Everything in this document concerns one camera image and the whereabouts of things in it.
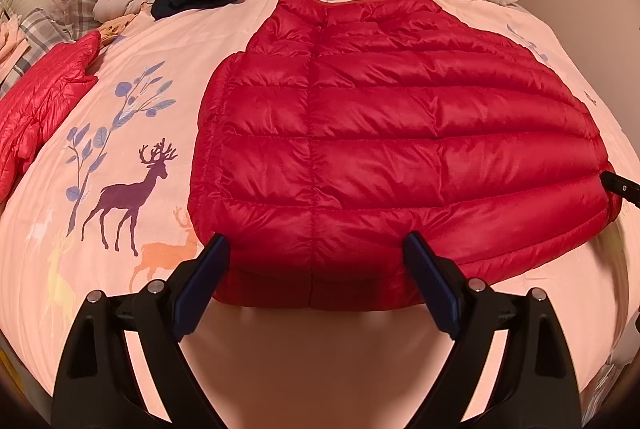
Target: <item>printed deer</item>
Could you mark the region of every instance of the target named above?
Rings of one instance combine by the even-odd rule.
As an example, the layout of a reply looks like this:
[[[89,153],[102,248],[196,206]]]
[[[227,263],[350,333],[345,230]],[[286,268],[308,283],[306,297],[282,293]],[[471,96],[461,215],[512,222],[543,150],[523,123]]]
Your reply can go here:
[[[135,182],[132,184],[114,184],[104,187],[102,191],[100,191],[100,199],[98,200],[97,205],[94,207],[94,210],[89,213],[89,216],[87,216],[87,219],[82,224],[81,241],[84,241],[84,226],[95,216],[95,213],[102,210],[102,213],[100,214],[102,244],[105,249],[109,249],[109,244],[104,237],[104,217],[109,211],[111,211],[111,209],[126,209],[127,212],[124,213],[124,216],[118,223],[116,243],[113,248],[120,250],[118,248],[120,229],[126,219],[131,218],[129,224],[129,231],[131,233],[131,250],[133,250],[133,255],[138,255],[136,244],[134,242],[134,233],[136,230],[136,223],[138,222],[138,212],[140,211],[140,207],[144,205],[146,199],[151,194],[151,191],[153,191],[156,186],[156,180],[158,177],[163,180],[167,177],[164,163],[177,157],[177,154],[175,154],[175,148],[171,149],[171,144],[169,144],[166,149],[164,148],[164,138],[162,139],[162,142],[156,144],[151,150],[149,160],[145,159],[146,148],[148,148],[148,146],[142,146],[142,149],[138,150],[140,161],[142,164],[146,164],[146,167],[149,170],[146,173],[145,179],[142,182]]]
[[[151,281],[158,268],[173,270],[182,261],[193,259],[198,253],[198,237],[193,230],[189,214],[184,214],[184,221],[180,220],[180,207],[174,209],[175,221],[178,222],[180,228],[187,233],[187,239],[183,245],[167,245],[166,243],[148,243],[142,246],[142,260],[140,264],[133,269],[133,275],[129,282],[129,291],[133,292],[133,280],[136,276],[147,269],[146,280]]]
[[[66,237],[65,232],[60,231],[53,240],[51,252],[47,257],[49,272],[47,273],[47,293],[49,296],[49,309],[53,305],[60,307],[62,316],[66,322],[66,328],[71,326],[74,320],[74,304],[76,293],[60,276],[60,256],[67,253],[73,245],[73,237]]]

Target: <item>blue gripper pad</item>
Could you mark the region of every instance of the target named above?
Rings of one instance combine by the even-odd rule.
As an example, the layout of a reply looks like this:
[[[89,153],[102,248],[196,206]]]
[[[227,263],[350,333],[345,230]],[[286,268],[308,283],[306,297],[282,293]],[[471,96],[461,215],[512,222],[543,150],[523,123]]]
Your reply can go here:
[[[196,260],[180,263],[194,265],[195,269],[174,301],[172,332],[177,341],[195,331],[213,291],[229,266],[229,255],[226,237],[215,235]]]
[[[407,235],[402,243],[402,252],[404,264],[418,285],[438,330],[456,339],[461,329],[463,307],[462,291],[456,289],[458,282],[450,282],[449,276],[443,275],[436,262],[443,258],[433,253],[420,234],[412,232]],[[462,276],[455,263],[449,260],[445,263],[455,267],[450,269],[456,278],[458,274]]]

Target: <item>orange deer print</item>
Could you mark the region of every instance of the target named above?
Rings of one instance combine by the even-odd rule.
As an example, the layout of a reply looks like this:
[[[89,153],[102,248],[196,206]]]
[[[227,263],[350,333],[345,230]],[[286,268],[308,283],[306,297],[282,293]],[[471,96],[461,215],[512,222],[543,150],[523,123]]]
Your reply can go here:
[[[200,242],[193,230],[189,213],[184,213],[184,221],[180,220],[180,207],[174,209],[175,221],[178,222],[180,228],[187,233],[187,239],[183,245],[167,245],[166,243],[148,243],[142,246],[140,250],[140,264],[133,270],[131,281],[129,282],[129,291],[133,292],[133,280],[144,269],[147,270],[146,280],[151,281],[158,268],[166,270],[174,270],[179,263],[187,259],[193,259],[198,255]]]

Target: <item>yellow deer print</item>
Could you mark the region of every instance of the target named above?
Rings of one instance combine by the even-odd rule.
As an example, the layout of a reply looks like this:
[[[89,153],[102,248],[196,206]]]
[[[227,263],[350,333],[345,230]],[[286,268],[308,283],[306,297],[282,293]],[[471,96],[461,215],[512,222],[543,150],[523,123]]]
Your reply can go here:
[[[58,232],[51,248],[51,253],[47,258],[49,263],[49,273],[47,274],[47,293],[49,295],[47,312],[53,313],[54,306],[60,309],[65,327],[71,326],[74,320],[74,305],[76,304],[76,293],[71,285],[60,276],[60,256],[67,253],[73,246],[73,237],[65,235],[65,232]]]
[[[178,222],[180,228],[187,233],[187,239],[183,245],[167,245],[166,243],[148,243],[142,246],[140,250],[140,264],[133,270],[131,281],[129,282],[129,291],[133,292],[133,280],[143,271],[147,270],[146,280],[151,281],[158,268],[174,270],[183,261],[193,259],[198,255],[201,244],[198,241],[191,219],[188,213],[184,213],[184,221],[180,219],[180,207],[174,209],[175,221]]]

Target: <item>pink bedsheet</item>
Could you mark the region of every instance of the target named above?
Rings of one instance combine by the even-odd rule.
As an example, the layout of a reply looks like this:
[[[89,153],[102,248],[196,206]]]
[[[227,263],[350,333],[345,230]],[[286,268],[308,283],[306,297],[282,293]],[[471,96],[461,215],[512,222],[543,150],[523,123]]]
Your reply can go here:
[[[244,49],[277,1],[244,0],[159,22],[141,14],[94,63],[99,82],[17,186],[0,217],[0,330],[49,392],[87,292],[140,289],[197,255],[201,245],[185,210],[200,99],[217,64]],[[640,180],[640,162],[617,122],[545,24],[481,0],[435,1],[473,27],[523,44],[551,66],[590,109],[615,169]],[[152,150],[155,160],[165,158],[164,173],[143,163]],[[130,205],[143,204],[132,212],[134,229],[129,218],[122,223],[116,250],[125,211],[105,215],[104,243],[102,210],[91,218],[90,213],[107,192],[101,193],[104,187],[131,183],[137,184],[129,188],[136,197]],[[640,303],[640,267],[629,257],[640,249],[639,220],[640,211],[624,203],[619,219],[597,239],[496,285],[512,293],[546,289],[581,388]],[[142,352],[135,337],[129,341],[146,402],[162,415]],[[498,335],[468,415],[484,408],[503,344]],[[404,427],[450,347],[424,306],[326,313],[243,309],[215,301],[182,343],[229,427],[280,429]]]

